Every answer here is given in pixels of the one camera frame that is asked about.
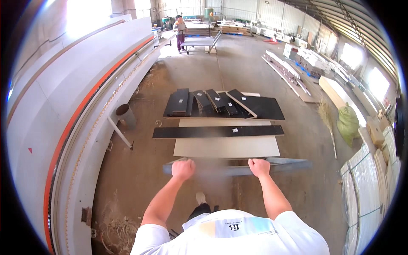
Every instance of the green tank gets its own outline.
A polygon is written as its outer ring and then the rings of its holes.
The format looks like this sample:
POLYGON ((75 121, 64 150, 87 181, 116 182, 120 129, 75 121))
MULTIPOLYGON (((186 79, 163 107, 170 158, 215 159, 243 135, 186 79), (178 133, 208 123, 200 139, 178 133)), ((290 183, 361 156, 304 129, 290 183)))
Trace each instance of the green tank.
POLYGON ((205 8, 205 9, 204 9, 204 18, 205 18, 205 19, 210 18, 210 13, 213 13, 213 12, 214 12, 214 9, 213 9, 213 8, 210 8, 210 7, 205 8))

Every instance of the orange stripe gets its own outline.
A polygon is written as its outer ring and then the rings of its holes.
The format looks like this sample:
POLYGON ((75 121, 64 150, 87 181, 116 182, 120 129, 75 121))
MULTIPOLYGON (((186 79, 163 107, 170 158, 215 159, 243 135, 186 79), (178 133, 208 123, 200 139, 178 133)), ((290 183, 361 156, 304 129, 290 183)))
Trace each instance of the orange stripe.
POLYGON ((104 80, 116 69, 120 66, 120 64, 125 61, 128 57, 130 57, 135 51, 142 48, 146 43, 153 39, 153 36, 144 41, 142 44, 134 48, 131 52, 129 52, 126 56, 124 56, 121 60, 119 60, 96 84, 93 88, 89 91, 89 93, 85 96, 82 100, 78 108, 75 110, 74 114, 72 115, 71 119, 69 120, 67 126, 64 129, 64 132, 61 135, 60 140, 58 141, 57 147, 55 148, 54 154, 51 159, 50 167, 48 169, 47 180, 45 183, 45 191, 44 191, 44 229, 45 229, 45 238, 47 240, 48 249, 51 253, 53 253, 52 245, 51 245, 51 236, 48 230, 48 210, 49 210, 49 194, 51 191, 51 181, 54 173, 55 166, 57 164, 58 156, 62 150, 62 146, 64 144, 65 139, 69 135, 69 131, 72 126, 75 124, 75 120, 78 118, 79 114, 85 107, 86 103, 89 101, 91 96, 96 92, 99 86, 103 83, 104 80))

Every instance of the cardboard box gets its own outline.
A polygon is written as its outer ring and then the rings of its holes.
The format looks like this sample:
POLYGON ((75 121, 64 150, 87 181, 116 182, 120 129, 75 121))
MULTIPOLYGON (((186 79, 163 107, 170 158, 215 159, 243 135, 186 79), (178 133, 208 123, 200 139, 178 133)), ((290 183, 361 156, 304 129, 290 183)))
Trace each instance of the cardboard box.
POLYGON ((380 120, 379 120, 379 126, 381 129, 381 132, 384 132, 384 129, 386 127, 388 127, 390 124, 388 123, 388 120, 385 116, 383 116, 380 120))
POLYGON ((375 123, 373 120, 368 120, 366 127, 373 143, 376 145, 377 148, 381 148, 382 144, 385 141, 385 138, 381 132, 379 124, 375 123))

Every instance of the sack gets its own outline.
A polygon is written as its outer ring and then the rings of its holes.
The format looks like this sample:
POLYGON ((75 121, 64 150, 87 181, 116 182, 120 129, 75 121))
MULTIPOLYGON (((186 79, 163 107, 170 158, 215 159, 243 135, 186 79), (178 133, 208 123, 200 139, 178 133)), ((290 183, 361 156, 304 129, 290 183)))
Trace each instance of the sack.
POLYGON ((358 133, 358 118, 356 112, 350 107, 348 103, 346 106, 339 109, 339 120, 337 121, 337 128, 346 143, 352 147, 353 139, 360 137, 358 133))

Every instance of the sawdust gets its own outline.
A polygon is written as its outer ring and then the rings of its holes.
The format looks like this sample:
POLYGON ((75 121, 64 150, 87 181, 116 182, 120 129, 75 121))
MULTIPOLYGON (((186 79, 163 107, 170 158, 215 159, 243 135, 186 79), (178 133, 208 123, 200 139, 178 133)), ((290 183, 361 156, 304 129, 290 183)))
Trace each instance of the sawdust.
POLYGON ((139 226, 119 211, 117 192, 118 189, 113 193, 113 200, 105 205, 102 212, 100 238, 109 254, 130 254, 139 226))

